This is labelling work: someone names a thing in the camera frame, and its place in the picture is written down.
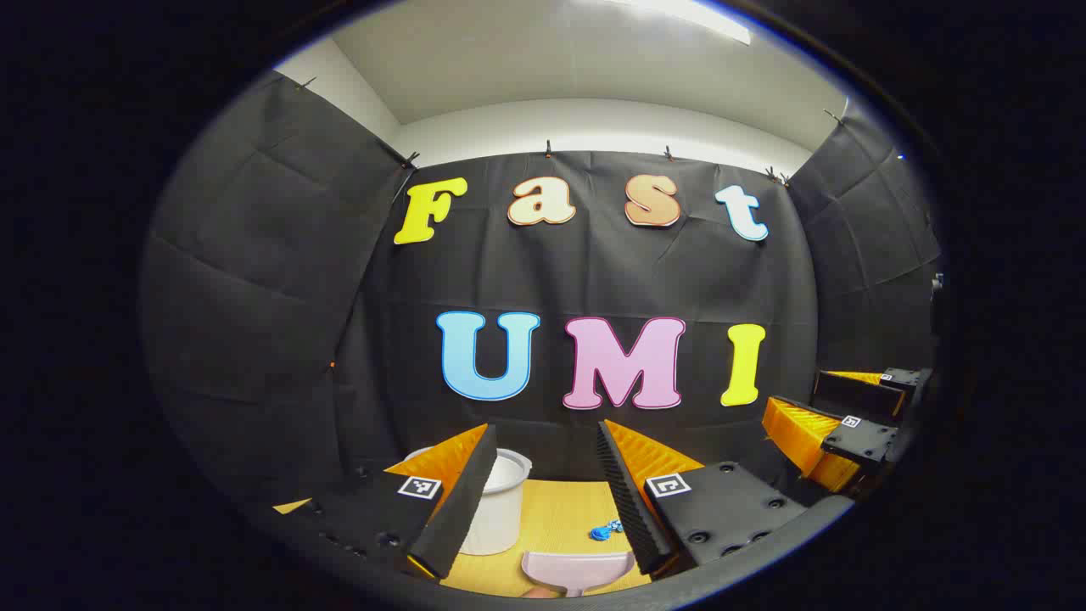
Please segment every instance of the yellow mat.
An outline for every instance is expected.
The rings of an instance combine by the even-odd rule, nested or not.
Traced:
[[[534,587],[520,570],[526,551],[546,553],[613,553],[630,551],[624,533],[596,542],[589,531],[618,520],[606,482],[525,482],[520,508],[520,539],[512,549],[493,556],[459,555],[444,586],[490,594],[520,596]],[[649,583],[636,567],[617,582],[585,593],[585,596],[616,591]]]

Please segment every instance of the white ceiling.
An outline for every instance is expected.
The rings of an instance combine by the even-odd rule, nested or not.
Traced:
[[[404,124],[501,102],[610,98],[704,112],[813,151],[845,94],[778,43],[606,0],[404,0],[332,37]]]

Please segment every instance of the mounting hole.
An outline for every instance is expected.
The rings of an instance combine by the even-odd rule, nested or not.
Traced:
[[[381,547],[400,547],[400,537],[395,533],[378,533],[377,545]]]

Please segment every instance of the black curtain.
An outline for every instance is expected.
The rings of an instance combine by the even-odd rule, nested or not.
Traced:
[[[269,73],[200,135],[162,195],[141,287],[150,373],[181,441],[236,499],[282,502],[341,475],[338,423],[366,398],[359,368],[330,366],[401,163]]]
[[[632,225],[626,182],[637,174],[665,175],[678,187],[681,217],[670,227]],[[576,215],[565,224],[513,225],[513,188],[528,178],[557,176],[570,187]],[[430,221],[426,242],[396,245],[407,189],[463,177],[449,216]],[[740,184],[760,202],[755,218],[768,225],[761,242],[740,237],[715,193]],[[498,428],[498,445],[529,457],[540,479],[602,480],[594,455],[595,425],[610,419],[702,461],[772,462],[765,440],[766,397],[806,399],[815,373],[816,289],[809,249],[790,191],[757,171],[662,155],[618,152],[542,152],[458,161],[412,176],[393,204],[363,282],[372,354],[380,364],[381,405],[406,453],[482,422]],[[487,318],[478,334],[481,375],[505,371],[501,314],[538,315],[531,379],[519,395],[497,403],[466,399],[445,384],[442,334],[435,319],[450,310]],[[573,375],[573,340],[566,323],[578,317],[610,322],[626,351],[654,317],[682,319],[677,386],[682,404],[641,410],[628,398],[595,410],[563,406]],[[759,398],[723,407],[732,344],[728,329],[766,329],[758,358]],[[597,393],[603,389],[597,382]]]
[[[791,179],[818,285],[818,366],[931,367],[939,245],[932,195],[875,116],[851,100]]]

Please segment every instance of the light blue letter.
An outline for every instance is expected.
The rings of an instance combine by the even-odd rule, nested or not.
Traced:
[[[761,241],[769,236],[769,228],[761,222],[755,222],[754,215],[750,214],[752,207],[758,207],[758,200],[745,194],[743,187],[732,184],[717,191],[717,201],[728,207],[728,217],[732,220],[732,228],[740,237],[750,241]]]
[[[516,396],[528,386],[532,368],[532,331],[540,318],[528,313],[509,313],[497,318],[497,327],[507,339],[505,375],[482,378],[475,368],[476,333],[487,327],[487,319],[475,313],[445,313],[438,317],[443,332],[441,371],[445,384],[468,399],[501,402]]]

